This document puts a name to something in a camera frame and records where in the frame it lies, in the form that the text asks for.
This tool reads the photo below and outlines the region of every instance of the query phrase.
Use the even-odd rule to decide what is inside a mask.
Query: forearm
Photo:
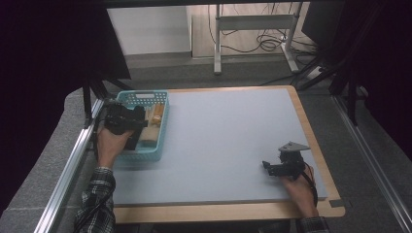
[[[110,169],[98,167],[94,170],[90,183],[82,194],[82,208],[76,214],[75,228],[80,225],[79,232],[114,231],[112,193],[115,187],[115,178]]]
[[[302,214],[302,218],[319,216],[315,203],[310,199],[296,200],[295,204]]]

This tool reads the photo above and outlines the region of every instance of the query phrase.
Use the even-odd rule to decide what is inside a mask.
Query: wrist
[[[297,208],[300,210],[303,218],[319,216],[318,209],[316,209],[315,204],[309,203],[298,203]]]
[[[97,165],[99,167],[107,167],[112,169],[113,165],[115,164],[115,158],[112,156],[100,156],[99,160],[97,161]]]

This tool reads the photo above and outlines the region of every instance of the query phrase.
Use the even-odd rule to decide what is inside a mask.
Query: white wall
[[[109,9],[124,55],[190,51],[186,6]]]

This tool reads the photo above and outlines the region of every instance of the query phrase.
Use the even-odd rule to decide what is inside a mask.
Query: blue plastic basket
[[[163,117],[158,133],[155,147],[145,148],[137,144],[136,150],[124,150],[118,160],[123,161],[159,161],[163,146],[164,134],[166,130],[167,117],[169,113],[168,93],[166,90],[125,90],[118,94],[117,100],[122,102],[127,109],[134,109],[136,106],[150,107],[153,104],[164,104]]]

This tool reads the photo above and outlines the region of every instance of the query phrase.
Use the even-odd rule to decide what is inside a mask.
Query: white metal stand
[[[229,17],[221,17],[221,6],[219,4],[216,5],[215,75],[219,75],[222,72],[221,31],[223,30],[289,29],[288,37],[281,44],[281,48],[292,73],[298,72],[297,65],[291,54],[291,42],[300,17],[302,4],[303,2],[299,2],[297,10],[293,15]]]

